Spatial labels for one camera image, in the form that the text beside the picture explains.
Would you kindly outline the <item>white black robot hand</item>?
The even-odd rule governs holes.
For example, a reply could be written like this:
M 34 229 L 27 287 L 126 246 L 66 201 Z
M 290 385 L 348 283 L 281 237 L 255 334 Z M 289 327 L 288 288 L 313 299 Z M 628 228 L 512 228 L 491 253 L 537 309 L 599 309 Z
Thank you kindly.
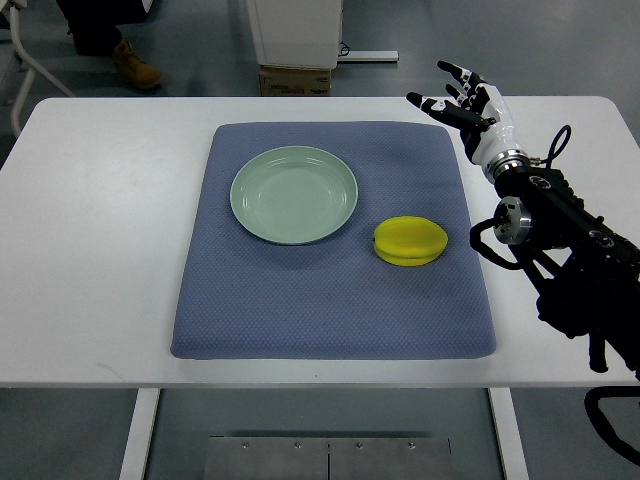
M 406 99 L 432 119 L 455 128 L 471 163 L 485 169 L 497 156 L 524 152 L 515 138 L 515 123 L 496 86 L 464 67 L 439 61 L 439 69 L 457 82 L 446 85 L 447 99 L 434 99 L 410 92 Z

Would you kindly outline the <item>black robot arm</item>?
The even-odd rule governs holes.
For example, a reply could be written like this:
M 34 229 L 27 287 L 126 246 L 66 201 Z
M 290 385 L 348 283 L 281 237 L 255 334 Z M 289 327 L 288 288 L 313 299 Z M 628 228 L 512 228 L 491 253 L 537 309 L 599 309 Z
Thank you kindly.
M 612 347 L 639 371 L 639 249 L 584 208 L 552 161 L 571 128 L 563 126 L 544 159 L 509 154 L 489 177 L 501 200 L 470 230 L 470 245 L 507 270 L 521 270 L 539 294 L 538 317 L 568 338 L 589 340 L 589 367 L 607 371 Z

